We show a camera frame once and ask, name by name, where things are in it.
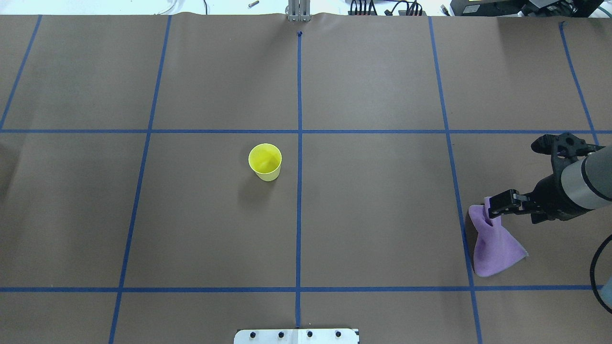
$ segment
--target blue tape line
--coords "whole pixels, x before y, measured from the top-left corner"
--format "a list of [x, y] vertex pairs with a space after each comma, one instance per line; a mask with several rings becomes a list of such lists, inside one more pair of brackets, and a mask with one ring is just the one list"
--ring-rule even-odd
[[7, 286], [0, 293], [117, 293], [119, 288], [90, 286]]
[[275, 129], [153, 129], [152, 133], [297, 134], [298, 130]]
[[433, 61], [436, 67], [436, 78], [438, 79], [438, 93], [440, 96], [440, 106], [442, 109], [442, 118], [444, 120], [444, 129], [446, 130], [446, 145], [449, 151], [450, 171], [453, 176], [453, 186], [455, 188], [455, 201], [457, 203], [457, 215], [459, 216], [459, 225], [461, 227], [461, 238], [463, 241], [463, 254], [465, 256], [465, 265], [468, 273], [469, 286], [471, 288], [470, 295], [472, 298], [472, 312], [474, 313], [474, 325], [476, 327], [476, 337], [478, 343], [482, 344], [482, 331], [480, 330], [480, 316], [478, 313], [478, 305], [476, 302], [476, 292], [474, 291], [474, 277], [472, 275], [472, 263], [469, 258], [468, 241], [465, 235], [465, 224], [463, 223], [463, 207], [461, 206], [461, 195], [459, 193], [459, 183], [457, 181], [457, 169], [455, 168], [455, 157], [453, 154], [452, 142], [450, 140], [449, 120], [446, 114], [446, 102], [444, 101], [444, 91], [442, 89], [442, 78], [440, 76], [440, 65], [438, 61], [438, 50], [436, 48], [436, 37], [433, 30], [433, 21], [429, 20], [429, 32], [431, 36], [431, 49], [433, 51]]
[[[297, 134], [300, 130], [286, 129], [0, 129], [0, 133], [45, 133], [45, 134], [71, 134], [71, 133], [83, 133], [83, 134], [104, 134], [104, 133], [233, 133], [233, 134]], [[364, 130], [350, 130], [350, 129], [304, 129], [301, 130], [302, 134], [560, 134], [560, 133], [574, 133], [574, 134], [590, 134], [591, 130], [513, 130], [513, 129], [364, 129]], [[612, 130], [595, 130], [595, 133], [599, 134], [612, 134]]]
[[127, 262], [130, 258], [130, 248], [132, 246], [132, 236], [134, 234], [134, 224], [136, 223], [136, 213], [138, 212], [138, 202], [140, 200], [140, 191], [143, 185], [144, 167], [147, 163], [147, 155], [149, 153], [149, 143], [151, 142], [151, 130], [153, 129], [153, 120], [155, 119], [155, 108], [157, 106], [157, 94], [159, 93], [159, 85], [162, 82], [163, 62], [166, 56], [166, 48], [168, 46], [168, 36], [170, 35], [170, 24], [172, 23], [172, 16], [168, 16], [166, 23], [166, 33], [163, 38], [162, 55], [159, 60], [159, 69], [157, 71], [157, 81], [155, 82], [155, 92], [153, 93], [153, 101], [151, 103], [151, 114], [149, 116], [149, 127], [147, 131], [147, 137], [144, 141], [143, 158], [140, 162], [140, 172], [138, 173], [138, 183], [136, 184], [136, 195], [134, 196], [134, 206], [132, 208], [132, 217], [130, 218], [130, 228], [127, 232], [127, 240], [125, 242], [125, 253], [123, 256], [123, 264], [121, 266], [121, 275], [119, 276], [119, 291], [117, 292], [117, 299], [115, 302], [115, 309], [113, 312], [113, 322], [111, 323], [111, 331], [108, 337], [108, 343], [113, 344], [115, 330], [117, 328], [117, 320], [119, 319], [119, 309], [121, 307], [121, 294], [125, 283], [125, 273], [127, 271]]
[[224, 288], [224, 287], [169, 287], [169, 288], [123, 288], [124, 293], [295, 293], [296, 289], [292, 286], [276, 287], [244, 287], [244, 288]]
[[146, 129], [2, 129], [0, 133], [28, 134], [132, 134], [147, 133]]
[[21, 60], [21, 65], [19, 66], [19, 70], [17, 71], [17, 76], [15, 77], [13, 88], [10, 90], [9, 98], [6, 101], [6, 106], [4, 107], [4, 112], [2, 113], [2, 119], [0, 119], [0, 129], [4, 127], [4, 121], [6, 121], [6, 116], [9, 113], [10, 104], [13, 102], [13, 96], [15, 95], [15, 91], [17, 90], [17, 85], [19, 85], [19, 79], [21, 79], [21, 73], [23, 73], [23, 68], [26, 66], [26, 61], [28, 60], [28, 56], [30, 55], [30, 51], [32, 50], [34, 39], [36, 38], [36, 34], [38, 33], [38, 28], [40, 27], [41, 21], [42, 21], [42, 15], [39, 15], [38, 20], [36, 20], [36, 25], [34, 26], [34, 31], [32, 31], [32, 36], [30, 37], [30, 42], [28, 43], [26, 53], [23, 55], [23, 59]]
[[350, 129], [306, 129], [304, 134], [443, 134], [446, 133], [442, 129], [365, 129], [365, 130], [350, 130]]
[[302, 31], [297, 32], [296, 328], [302, 323]]
[[303, 293], [408, 293], [423, 291], [470, 291], [468, 286], [307, 286]]
[[[44, 287], [7, 286], [0, 293], [295, 293], [293, 286], [262, 287]], [[590, 285], [499, 285], [499, 286], [304, 286], [301, 293], [412, 293], [432, 291], [538, 291], [538, 290], [591, 290]]]
[[475, 286], [476, 291], [538, 291], [538, 290], [591, 290], [590, 285], [501, 285]]
[[117, 321], [119, 320], [119, 308], [121, 306], [121, 297], [123, 294], [121, 293], [121, 289], [117, 292], [117, 298], [115, 299], [115, 308], [113, 312], [113, 321], [111, 322], [111, 331], [108, 335], [108, 344], [114, 343], [114, 335], [117, 331]]
[[593, 140], [595, 140], [595, 144], [599, 145], [599, 139], [597, 138], [597, 134], [595, 133], [595, 126], [593, 125], [593, 120], [591, 119], [589, 108], [586, 106], [586, 101], [584, 100], [584, 94], [582, 93], [582, 89], [580, 88], [580, 83], [578, 82], [578, 76], [576, 75], [576, 71], [573, 68], [572, 57], [570, 56], [570, 50], [567, 47], [567, 41], [565, 40], [565, 32], [563, 31], [564, 25], [565, 25], [565, 21], [562, 21], [559, 23], [559, 32], [561, 33], [561, 41], [563, 42], [563, 49], [565, 50], [565, 57], [567, 58], [567, 63], [570, 66], [570, 71], [572, 72], [572, 78], [574, 79], [574, 84], [576, 84], [576, 89], [578, 90], [578, 96], [580, 96], [580, 102], [582, 103], [582, 109], [584, 109], [584, 114], [586, 115], [586, 120], [589, 123], [589, 127], [591, 128], [591, 133], [593, 134]]

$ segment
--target cup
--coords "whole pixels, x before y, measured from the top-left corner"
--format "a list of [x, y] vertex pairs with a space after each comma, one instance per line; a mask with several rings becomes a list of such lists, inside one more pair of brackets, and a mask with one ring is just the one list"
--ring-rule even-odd
[[258, 144], [248, 153], [248, 165], [261, 180], [266, 182], [278, 178], [282, 160], [280, 150], [269, 143]]

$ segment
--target white floor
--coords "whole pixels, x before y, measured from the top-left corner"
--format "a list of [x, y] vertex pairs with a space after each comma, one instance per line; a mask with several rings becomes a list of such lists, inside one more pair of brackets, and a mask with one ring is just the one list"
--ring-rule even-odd
[[[208, 14], [248, 15], [284, 13], [287, 0], [260, 0], [248, 8], [254, 0], [207, 0]], [[427, 15], [444, 15], [440, 5], [450, 10], [450, 0], [419, 1]], [[346, 15], [350, 0], [311, 0], [311, 13], [334, 13]], [[391, 9], [393, 2], [376, 0], [379, 14]], [[604, 2], [602, 7], [612, 12], [612, 5]], [[153, 15], [193, 12], [204, 14], [203, 0], [1, 0], [0, 14], [45, 14], [45, 15]], [[592, 17], [607, 17], [596, 10]]]

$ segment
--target cable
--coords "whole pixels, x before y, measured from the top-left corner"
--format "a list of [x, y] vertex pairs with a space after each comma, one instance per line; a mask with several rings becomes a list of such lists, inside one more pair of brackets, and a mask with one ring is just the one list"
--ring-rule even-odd
[[612, 13], [608, 12], [607, 9], [604, 9], [603, 7], [599, 6], [597, 9], [599, 9], [600, 11], [602, 11], [603, 13], [607, 14], [608, 17], [612, 18]]
[[374, 0], [370, 0], [370, 7], [368, 8], [368, 15], [372, 15], [372, 9], [374, 9], [374, 15], [378, 15], [376, 12], [376, 6], [374, 5]]
[[440, 9], [442, 10], [442, 13], [444, 13], [444, 15], [445, 15], [445, 16], [450, 17], [449, 10], [447, 10], [447, 9], [446, 9], [446, 6], [441, 5], [441, 6], [440, 6]]
[[176, 5], [176, 3], [177, 3], [178, 1], [179, 1], [179, 0], [174, 0], [174, 1], [173, 1], [173, 2], [170, 4], [170, 6], [169, 6], [169, 7], [167, 7], [165, 10], [163, 10], [163, 11], [161, 11], [161, 12], [159, 12], [159, 13], [156, 13], [156, 14], [158, 14], [158, 15], [159, 15], [159, 14], [164, 14], [164, 13], [166, 13], [167, 11], [171, 10], [171, 9], [174, 7], [174, 5]]
[[421, 4], [419, 4], [416, 0], [414, 0], [413, 2], [409, 2], [407, 0], [385, 0], [385, 1], [389, 1], [389, 2], [396, 2], [396, 4], [393, 6], [393, 9], [390, 10], [385, 10], [385, 15], [393, 15], [393, 12], [395, 12], [395, 9], [397, 8], [397, 6], [399, 4], [401, 4], [402, 2], [404, 2], [406, 4], [406, 15], [423, 15], [423, 6], [421, 6]]
[[595, 267], [597, 265], [597, 261], [599, 260], [599, 256], [602, 254], [603, 249], [605, 249], [605, 247], [608, 245], [608, 243], [610, 243], [610, 241], [612, 241], [612, 235], [608, 236], [599, 246], [597, 251], [595, 251], [595, 255], [593, 256], [593, 260], [591, 261], [591, 270], [589, 271], [589, 276], [591, 278], [591, 289], [593, 289], [593, 294], [595, 294], [595, 298], [597, 299], [597, 301], [599, 301], [599, 304], [602, 305], [605, 310], [612, 314], [612, 308], [606, 305], [606, 303], [602, 300], [602, 297], [599, 294], [599, 291], [597, 290], [597, 284], [595, 284]]

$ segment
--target towel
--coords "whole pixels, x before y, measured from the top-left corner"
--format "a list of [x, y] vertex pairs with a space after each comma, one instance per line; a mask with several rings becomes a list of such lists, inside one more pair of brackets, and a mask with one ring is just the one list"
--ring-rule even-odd
[[478, 231], [474, 247], [474, 272], [480, 277], [495, 275], [513, 266], [529, 254], [523, 246], [501, 225], [501, 217], [490, 219], [485, 205], [469, 207], [469, 216]]

